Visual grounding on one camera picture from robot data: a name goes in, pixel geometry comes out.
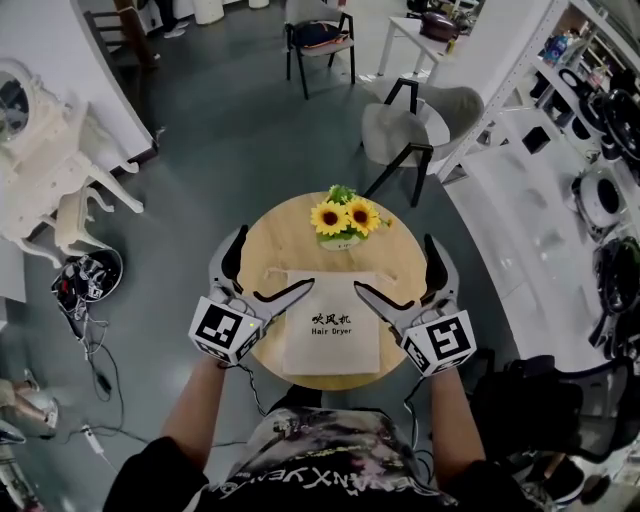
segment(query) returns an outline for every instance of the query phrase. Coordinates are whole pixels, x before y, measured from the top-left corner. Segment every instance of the yellow flower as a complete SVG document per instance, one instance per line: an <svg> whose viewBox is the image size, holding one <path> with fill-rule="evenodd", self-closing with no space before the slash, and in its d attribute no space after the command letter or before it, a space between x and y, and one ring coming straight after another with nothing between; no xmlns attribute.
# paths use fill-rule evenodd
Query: yellow flower
<svg viewBox="0 0 640 512"><path fill-rule="evenodd" d="M311 208L311 224L316 233L335 235L349 227L349 218L344 206L333 201L325 201Z"/></svg>
<svg viewBox="0 0 640 512"><path fill-rule="evenodd" d="M375 231L380 225L379 213L366 199L356 197L345 206L351 227L360 231L364 236Z"/></svg>

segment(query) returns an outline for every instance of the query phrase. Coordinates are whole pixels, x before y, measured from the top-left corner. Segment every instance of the flower pot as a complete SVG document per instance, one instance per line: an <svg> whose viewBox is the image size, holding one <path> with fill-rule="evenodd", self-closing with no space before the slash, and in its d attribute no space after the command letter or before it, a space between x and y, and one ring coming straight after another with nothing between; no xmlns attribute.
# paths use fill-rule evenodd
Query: flower pot
<svg viewBox="0 0 640 512"><path fill-rule="evenodd" d="M321 247L325 248L327 251L346 251L351 249L353 246L360 243L360 238L357 235L352 235L351 238L333 238L331 240L320 240L318 239L318 243Z"/></svg>

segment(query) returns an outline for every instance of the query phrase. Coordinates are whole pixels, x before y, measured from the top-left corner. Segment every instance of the gray chair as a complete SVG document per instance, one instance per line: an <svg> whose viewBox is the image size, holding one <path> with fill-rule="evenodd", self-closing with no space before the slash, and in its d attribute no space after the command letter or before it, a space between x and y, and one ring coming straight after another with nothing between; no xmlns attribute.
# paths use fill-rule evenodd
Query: gray chair
<svg viewBox="0 0 640 512"><path fill-rule="evenodd" d="M409 110L391 106L404 85L411 89ZM418 98L440 114L449 128L448 142L438 146L429 143L427 129L416 115ZM399 78L384 104L367 105L362 116L362 144L367 157L387 166L364 197L371 197L398 167L416 167L418 177L411 199L411 206L415 207L420 199L429 162L449 156L480 120L483 112L482 98L473 89L441 89Z"/></svg>
<svg viewBox="0 0 640 512"><path fill-rule="evenodd" d="M304 48L295 43L296 28L305 23L313 21L335 21L340 22L338 28L342 31L344 21L349 20L349 37L341 43L326 44L317 48ZM349 48L351 53L351 84L356 83L355 48L353 35L353 17L349 14L325 5L321 0L287 0L285 6L285 30L287 33L287 80L291 80L291 52L295 50L298 56L298 67L300 68L300 78L304 89L305 99L309 99L307 90L307 80L304 74L302 57L320 57L331 55L329 67L333 65L335 54L341 50Z"/></svg>

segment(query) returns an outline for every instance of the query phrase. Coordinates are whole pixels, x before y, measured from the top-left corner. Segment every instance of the round mirror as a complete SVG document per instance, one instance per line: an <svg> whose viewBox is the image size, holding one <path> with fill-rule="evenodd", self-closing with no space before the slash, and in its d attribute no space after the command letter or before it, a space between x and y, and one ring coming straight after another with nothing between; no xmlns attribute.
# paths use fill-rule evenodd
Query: round mirror
<svg viewBox="0 0 640 512"><path fill-rule="evenodd" d="M27 126L29 100L20 81L0 71L0 142L14 139Z"/></svg>

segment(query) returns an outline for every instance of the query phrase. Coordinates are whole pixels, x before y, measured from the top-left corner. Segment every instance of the black t-shirt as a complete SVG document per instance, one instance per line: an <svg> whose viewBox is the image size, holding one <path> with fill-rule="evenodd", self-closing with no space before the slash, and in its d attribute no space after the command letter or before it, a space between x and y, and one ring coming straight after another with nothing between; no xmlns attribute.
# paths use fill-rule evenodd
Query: black t-shirt
<svg viewBox="0 0 640 512"><path fill-rule="evenodd" d="M412 450L384 414L296 408L264 419L221 485L208 485L173 440L152 442L125 463L104 510L209 512L327 499L415 502L428 511L532 509L516 482L487 462L472 464L446 491L420 479Z"/></svg>

